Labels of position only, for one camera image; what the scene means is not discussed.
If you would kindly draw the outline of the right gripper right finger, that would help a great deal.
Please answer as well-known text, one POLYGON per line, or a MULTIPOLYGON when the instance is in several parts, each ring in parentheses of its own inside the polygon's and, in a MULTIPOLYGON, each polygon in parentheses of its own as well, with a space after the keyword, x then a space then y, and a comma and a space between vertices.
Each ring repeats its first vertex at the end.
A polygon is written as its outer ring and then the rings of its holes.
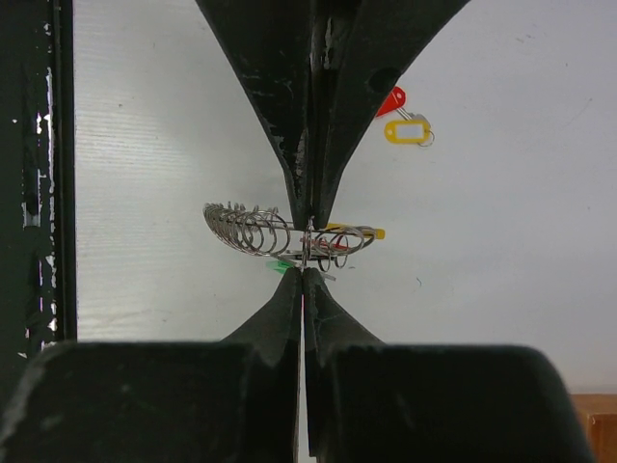
POLYGON ((303 277, 308 448, 320 462, 590 462, 560 375, 520 345, 387 344, 303 277))

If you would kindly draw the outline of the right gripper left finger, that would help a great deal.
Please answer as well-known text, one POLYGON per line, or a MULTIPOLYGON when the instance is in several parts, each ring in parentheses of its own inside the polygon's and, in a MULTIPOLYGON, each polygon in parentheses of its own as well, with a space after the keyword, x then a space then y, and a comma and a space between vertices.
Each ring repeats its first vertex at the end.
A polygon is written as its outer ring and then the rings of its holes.
POLYGON ((222 340, 62 342, 1 423, 5 462, 294 462, 303 278, 222 340))

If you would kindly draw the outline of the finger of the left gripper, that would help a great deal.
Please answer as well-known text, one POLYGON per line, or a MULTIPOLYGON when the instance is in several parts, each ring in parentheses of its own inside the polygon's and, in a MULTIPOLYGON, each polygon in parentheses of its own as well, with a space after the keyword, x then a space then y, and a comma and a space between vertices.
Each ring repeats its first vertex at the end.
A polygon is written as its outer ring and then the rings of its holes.
POLYGON ((198 6, 281 164, 292 220, 306 222, 313 3, 203 0, 198 6))
POLYGON ((328 222, 344 169, 390 91, 467 3, 317 2, 310 87, 314 224, 328 222))

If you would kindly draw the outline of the green key tag with key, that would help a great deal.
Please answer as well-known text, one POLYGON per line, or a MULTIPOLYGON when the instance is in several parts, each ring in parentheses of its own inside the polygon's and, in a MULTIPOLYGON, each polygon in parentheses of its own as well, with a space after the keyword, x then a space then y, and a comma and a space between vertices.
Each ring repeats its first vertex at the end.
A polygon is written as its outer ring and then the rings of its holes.
MULTIPOLYGON (((266 267, 270 270, 276 271, 277 273, 280 274, 284 274, 288 269, 290 268, 297 268, 298 265, 294 262, 288 262, 288 261, 284 261, 284 260, 269 260, 266 262, 266 267)), ((325 280, 329 280, 329 281, 335 281, 336 277, 332 276, 326 272, 323 272, 321 270, 318 271, 318 273, 325 279, 325 280)))

